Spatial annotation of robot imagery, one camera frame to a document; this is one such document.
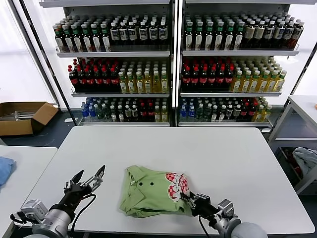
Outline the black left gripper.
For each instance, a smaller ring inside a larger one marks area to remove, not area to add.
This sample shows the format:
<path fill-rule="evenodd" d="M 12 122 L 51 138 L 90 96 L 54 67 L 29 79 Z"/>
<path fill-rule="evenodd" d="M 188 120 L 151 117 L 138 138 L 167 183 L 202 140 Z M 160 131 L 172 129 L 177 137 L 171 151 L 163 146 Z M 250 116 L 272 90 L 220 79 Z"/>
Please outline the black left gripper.
<path fill-rule="evenodd" d="M 102 165 L 94 176 L 87 181 L 80 183 L 80 179 L 84 170 L 79 171 L 73 178 L 66 182 L 64 187 L 64 197 L 55 205 L 56 209 L 66 213 L 75 213 L 79 203 L 84 199 L 84 196 L 94 192 L 103 182 L 106 165 Z"/>

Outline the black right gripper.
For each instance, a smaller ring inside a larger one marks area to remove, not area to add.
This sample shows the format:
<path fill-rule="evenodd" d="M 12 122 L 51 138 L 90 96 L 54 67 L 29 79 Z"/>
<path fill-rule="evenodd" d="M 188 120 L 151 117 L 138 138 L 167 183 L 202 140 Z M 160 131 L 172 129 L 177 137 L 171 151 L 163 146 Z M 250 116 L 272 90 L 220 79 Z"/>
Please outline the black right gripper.
<path fill-rule="evenodd" d="M 192 192 L 188 194 L 180 193 L 180 195 L 182 200 L 192 205 L 191 211 L 194 217 L 200 215 L 203 218 L 209 218 L 219 211 L 218 208 L 211 204 L 211 199 L 208 195 Z"/>

